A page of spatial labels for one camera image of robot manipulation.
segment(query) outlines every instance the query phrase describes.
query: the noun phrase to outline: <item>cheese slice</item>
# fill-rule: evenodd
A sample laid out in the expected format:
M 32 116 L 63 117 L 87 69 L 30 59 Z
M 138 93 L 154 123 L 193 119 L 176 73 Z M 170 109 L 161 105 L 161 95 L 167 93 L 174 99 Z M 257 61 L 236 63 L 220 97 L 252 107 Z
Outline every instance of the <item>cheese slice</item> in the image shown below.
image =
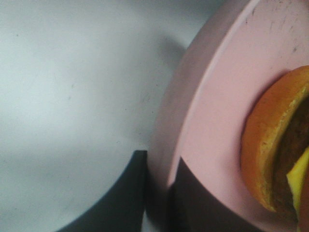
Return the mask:
M 286 175 L 288 183 L 293 195 L 293 206 L 296 210 L 297 216 L 299 216 L 300 195 L 304 184 L 304 177 L 309 163 L 309 147 L 295 163 L 291 171 Z

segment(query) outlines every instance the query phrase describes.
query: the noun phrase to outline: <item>white table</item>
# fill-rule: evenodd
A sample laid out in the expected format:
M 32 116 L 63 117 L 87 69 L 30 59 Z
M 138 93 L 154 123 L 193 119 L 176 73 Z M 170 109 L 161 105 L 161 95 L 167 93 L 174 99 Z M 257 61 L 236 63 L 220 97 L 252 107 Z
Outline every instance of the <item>white table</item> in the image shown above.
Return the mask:
M 223 1 L 160 2 L 0 2 L 1 232 L 63 227 L 148 148 L 173 71 Z

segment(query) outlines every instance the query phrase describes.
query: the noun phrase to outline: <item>hamburger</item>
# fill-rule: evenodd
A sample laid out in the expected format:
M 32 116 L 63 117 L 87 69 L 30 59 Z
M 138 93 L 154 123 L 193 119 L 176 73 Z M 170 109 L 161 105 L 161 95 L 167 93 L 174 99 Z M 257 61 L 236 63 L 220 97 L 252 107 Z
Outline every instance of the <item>hamburger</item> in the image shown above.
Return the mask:
M 241 138 L 241 175 L 266 209 L 309 232 L 309 66 L 282 76 L 259 98 Z

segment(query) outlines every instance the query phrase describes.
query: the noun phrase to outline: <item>toasted bun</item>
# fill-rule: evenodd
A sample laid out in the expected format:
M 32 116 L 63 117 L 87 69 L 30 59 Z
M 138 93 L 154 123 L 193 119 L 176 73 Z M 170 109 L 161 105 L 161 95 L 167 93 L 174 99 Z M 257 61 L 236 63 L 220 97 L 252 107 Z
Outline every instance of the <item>toasted bun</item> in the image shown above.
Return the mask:
M 309 96 L 309 66 L 290 71 L 259 99 L 248 116 L 241 139 L 241 174 L 251 194 L 268 210 L 272 199 L 273 164 L 289 122 Z
M 298 226 L 301 232 L 309 232 L 309 168 L 301 191 Z

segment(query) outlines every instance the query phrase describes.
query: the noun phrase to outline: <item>pink plate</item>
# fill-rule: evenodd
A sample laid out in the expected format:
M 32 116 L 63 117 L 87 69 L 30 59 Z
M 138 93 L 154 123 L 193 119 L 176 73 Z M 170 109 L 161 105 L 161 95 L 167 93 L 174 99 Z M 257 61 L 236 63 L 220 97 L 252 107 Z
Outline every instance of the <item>pink plate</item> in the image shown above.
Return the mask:
M 309 1 L 228 0 L 201 29 L 171 81 L 156 122 L 149 170 L 162 191 L 182 157 L 200 183 L 266 232 L 291 232 L 248 193 L 240 136 L 261 92 L 309 64 Z

